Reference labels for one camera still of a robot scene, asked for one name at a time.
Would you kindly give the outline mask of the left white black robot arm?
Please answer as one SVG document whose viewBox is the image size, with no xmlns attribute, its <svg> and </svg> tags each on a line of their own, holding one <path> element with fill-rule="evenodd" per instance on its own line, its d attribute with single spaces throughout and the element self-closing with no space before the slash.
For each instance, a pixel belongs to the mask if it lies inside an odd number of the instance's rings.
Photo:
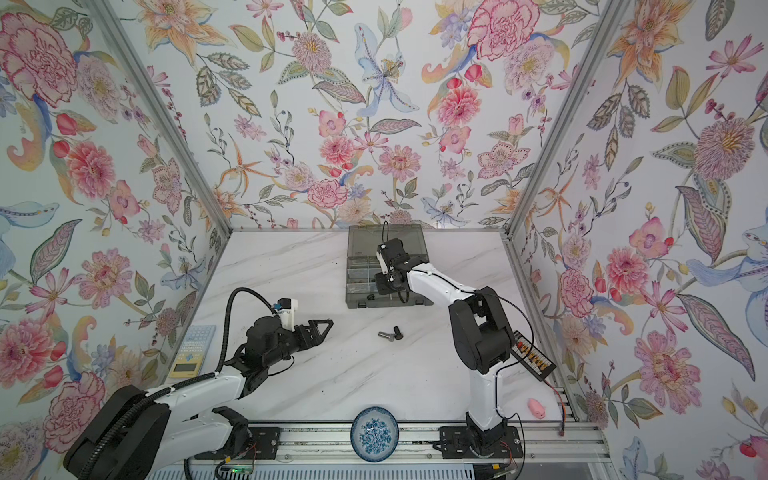
<svg viewBox="0 0 768 480">
<path fill-rule="evenodd" d="M 65 469 L 78 479 L 144 479 L 198 454 L 244 452 L 249 421 L 230 403 L 254 393 L 274 365 L 321 345 L 333 325 L 286 329 L 279 317 L 262 317 L 220 370 L 153 390 L 119 389 L 70 447 Z"/>
</svg>

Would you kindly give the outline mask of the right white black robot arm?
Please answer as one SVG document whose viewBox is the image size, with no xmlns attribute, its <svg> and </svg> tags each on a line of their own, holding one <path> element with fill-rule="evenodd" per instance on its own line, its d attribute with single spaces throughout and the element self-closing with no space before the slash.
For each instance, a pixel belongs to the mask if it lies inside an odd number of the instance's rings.
<svg viewBox="0 0 768 480">
<path fill-rule="evenodd" d="M 467 441 L 476 451 L 489 449 L 502 439 L 507 426 L 496 412 L 492 374 L 510 359 L 514 344 L 501 299 L 490 287 L 463 285 L 409 255 L 398 238 L 378 245 L 376 257 L 381 267 L 375 275 L 379 293 L 413 292 L 447 308 L 455 351 L 470 373 Z"/>
</svg>

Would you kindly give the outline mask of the grey compartment organizer box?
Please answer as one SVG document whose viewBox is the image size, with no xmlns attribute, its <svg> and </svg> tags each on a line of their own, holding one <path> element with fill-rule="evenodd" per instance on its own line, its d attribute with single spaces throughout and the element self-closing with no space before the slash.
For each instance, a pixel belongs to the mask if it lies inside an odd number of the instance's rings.
<svg viewBox="0 0 768 480">
<path fill-rule="evenodd" d="M 375 275 L 381 272 L 377 247 L 386 240 L 403 241 L 407 254 L 429 261 L 422 227 L 418 224 L 394 226 L 352 226 L 349 229 L 346 264 L 345 301 L 349 309 L 432 306 L 419 294 L 380 294 Z"/>
</svg>

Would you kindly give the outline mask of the blue patterned ceramic plate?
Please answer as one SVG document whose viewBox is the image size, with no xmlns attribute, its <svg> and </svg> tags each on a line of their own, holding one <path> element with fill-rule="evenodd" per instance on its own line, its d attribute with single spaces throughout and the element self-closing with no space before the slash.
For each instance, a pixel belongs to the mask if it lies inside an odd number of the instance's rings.
<svg viewBox="0 0 768 480">
<path fill-rule="evenodd" d="M 350 444 L 362 460 L 380 463 L 395 452 L 399 434 L 394 415 L 383 407 L 371 406 L 355 417 L 350 429 Z"/>
</svg>

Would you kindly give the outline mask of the yellow grey calculator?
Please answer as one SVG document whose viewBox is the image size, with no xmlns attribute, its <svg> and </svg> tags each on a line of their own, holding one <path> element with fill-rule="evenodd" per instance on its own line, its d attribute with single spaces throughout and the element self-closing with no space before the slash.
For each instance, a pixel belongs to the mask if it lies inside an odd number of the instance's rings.
<svg viewBox="0 0 768 480">
<path fill-rule="evenodd" d="M 215 333 L 215 325 L 190 326 L 174 358 L 168 378 L 185 380 L 198 376 Z"/>
</svg>

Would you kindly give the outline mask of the black case of bits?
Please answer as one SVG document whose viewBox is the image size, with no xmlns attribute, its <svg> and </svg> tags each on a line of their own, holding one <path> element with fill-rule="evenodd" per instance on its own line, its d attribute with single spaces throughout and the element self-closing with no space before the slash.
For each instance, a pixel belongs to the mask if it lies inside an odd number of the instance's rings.
<svg viewBox="0 0 768 480">
<path fill-rule="evenodd" d="M 521 332 L 514 332 L 512 355 L 538 381 L 545 381 L 556 365 Z"/>
</svg>

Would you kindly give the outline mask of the pink small toy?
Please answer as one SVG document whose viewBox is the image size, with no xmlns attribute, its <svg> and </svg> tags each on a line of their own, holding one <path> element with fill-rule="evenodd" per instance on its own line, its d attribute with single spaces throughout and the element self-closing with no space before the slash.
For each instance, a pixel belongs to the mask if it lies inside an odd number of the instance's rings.
<svg viewBox="0 0 768 480">
<path fill-rule="evenodd" d="M 535 398 L 529 398 L 527 407 L 531 415 L 537 420 L 546 418 L 546 408 Z"/>
</svg>

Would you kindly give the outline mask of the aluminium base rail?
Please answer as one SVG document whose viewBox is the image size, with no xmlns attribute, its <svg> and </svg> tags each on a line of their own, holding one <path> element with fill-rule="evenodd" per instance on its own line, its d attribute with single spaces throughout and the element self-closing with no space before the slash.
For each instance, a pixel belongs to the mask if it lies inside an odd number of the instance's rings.
<svg viewBox="0 0 768 480">
<path fill-rule="evenodd" d="M 352 424 L 342 422 L 253 423 L 251 439 L 229 454 L 232 462 L 299 465 L 364 463 L 364 450 L 353 446 Z M 393 464 L 464 462 L 521 465 L 536 463 L 608 463 L 603 434 L 588 423 L 510 421 L 503 440 L 479 453 L 469 446 L 459 422 L 401 422 L 396 446 L 384 461 Z"/>
</svg>

